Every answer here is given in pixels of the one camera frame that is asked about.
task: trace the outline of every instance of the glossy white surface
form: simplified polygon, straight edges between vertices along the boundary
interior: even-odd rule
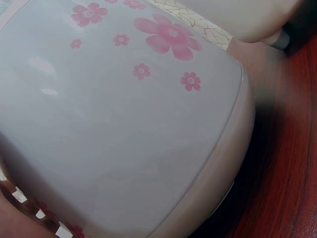
[[[186,40],[191,60],[188,51],[178,54],[186,60],[172,49],[157,53],[162,42],[150,47],[146,39],[160,33],[142,32],[135,20],[155,22],[156,13],[179,22],[147,2],[144,9],[94,2],[107,8],[96,24],[80,27],[71,18],[88,0],[31,0],[0,32],[1,143],[18,186],[61,221],[88,234],[140,238],[178,204],[210,157],[242,71],[190,28],[187,37],[198,41]],[[129,37],[126,46],[115,46],[118,34]],[[148,68],[138,78],[141,63]],[[186,72],[201,82],[182,84]]]

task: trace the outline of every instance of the white appliance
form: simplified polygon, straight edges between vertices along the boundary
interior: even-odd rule
[[[238,40],[262,41],[283,50],[289,36],[282,26],[303,0],[178,0]]]
[[[244,159],[241,64],[138,0],[7,0],[0,143],[13,180],[74,237],[184,238]]]

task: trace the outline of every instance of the wooden surface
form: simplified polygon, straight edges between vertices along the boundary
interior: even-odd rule
[[[254,134],[229,196],[191,238],[317,237],[315,24],[316,11],[297,14],[286,26],[295,38],[286,52],[230,44],[254,86]]]

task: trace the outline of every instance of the pink flower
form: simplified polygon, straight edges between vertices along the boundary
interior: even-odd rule
[[[73,49],[73,48],[79,48],[81,45],[81,40],[73,40],[72,43],[70,43],[70,47]]]
[[[69,229],[69,231],[75,235],[76,238],[85,238],[85,234],[83,233],[83,229],[78,226],[72,226],[71,224],[69,224],[68,222],[65,223],[66,227]]]
[[[134,66],[133,75],[135,77],[138,77],[138,79],[142,80],[144,79],[144,76],[149,77],[151,75],[149,70],[150,68],[147,65],[141,63],[139,65]]]
[[[108,10],[106,8],[99,8],[99,4],[92,2],[85,8],[82,5],[77,5],[73,8],[76,14],[73,14],[71,18],[77,22],[80,27],[85,27],[91,21],[96,24],[103,20],[101,16],[107,15]]]
[[[35,205],[37,205],[38,208],[40,208],[46,216],[51,218],[56,218],[56,214],[48,209],[48,206],[46,203],[39,202],[38,200],[35,199]]]
[[[174,56],[179,60],[191,60],[193,53],[189,48],[201,51],[201,44],[190,36],[193,33],[181,24],[172,24],[165,16],[153,14],[157,22],[145,18],[134,20],[134,26],[145,33],[154,34],[146,39],[146,43],[152,50],[159,54],[165,54],[172,47]]]
[[[120,46],[120,45],[127,46],[129,40],[130,40],[129,37],[123,34],[123,35],[116,35],[116,37],[114,37],[112,41],[115,42],[115,46]]]
[[[140,3],[138,0],[124,0],[125,5],[128,5],[132,9],[144,9],[146,6]]]
[[[184,77],[180,79],[181,84],[185,84],[185,89],[187,91],[192,91],[194,88],[196,91],[200,91],[201,80],[196,76],[195,73],[184,73]]]

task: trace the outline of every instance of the floral decal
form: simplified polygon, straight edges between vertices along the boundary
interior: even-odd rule
[[[138,77],[138,79],[142,80],[145,77],[149,77],[151,75],[150,68],[141,63],[139,65],[134,66],[133,76]]]
[[[68,222],[66,222],[65,225],[69,229],[69,231],[73,235],[75,235],[75,237],[77,237],[77,238],[86,238],[85,234],[83,233],[83,229],[80,226],[78,226],[78,225],[72,226]]]
[[[70,43],[70,47],[72,48],[72,49],[74,49],[74,48],[79,48],[80,47],[80,45],[81,45],[81,40],[73,40],[73,42],[72,43]]]
[[[101,16],[107,15],[108,10],[106,8],[99,8],[98,3],[91,3],[85,8],[82,5],[77,5],[73,8],[76,14],[73,14],[71,18],[77,22],[80,27],[85,27],[92,22],[94,24],[103,20]]]
[[[201,44],[191,38],[193,33],[181,24],[172,24],[165,16],[153,14],[156,22],[145,18],[134,20],[134,26],[145,33],[153,34],[146,39],[152,50],[165,54],[172,48],[174,56],[179,60],[192,60],[193,53],[189,48],[201,51]]]
[[[140,3],[137,0],[124,0],[123,2],[125,5],[129,6],[132,9],[140,9],[143,10],[146,8],[146,6],[142,3]]]
[[[180,79],[181,84],[185,85],[187,91],[192,91],[194,88],[196,91],[200,91],[201,80],[196,76],[194,72],[184,73],[184,76]]]
[[[113,3],[117,3],[118,0],[105,0],[106,2],[109,2],[110,4],[113,4]]]
[[[35,205],[37,205],[38,208],[40,208],[46,216],[56,219],[56,214],[48,208],[46,203],[42,201],[39,202],[38,200],[35,199]]]
[[[123,34],[123,35],[116,35],[116,37],[114,37],[113,42],[115,43],[115,46],[127,46],[128,45],[128,41],[129,41],[129,37],[127,37],[127,35]]]

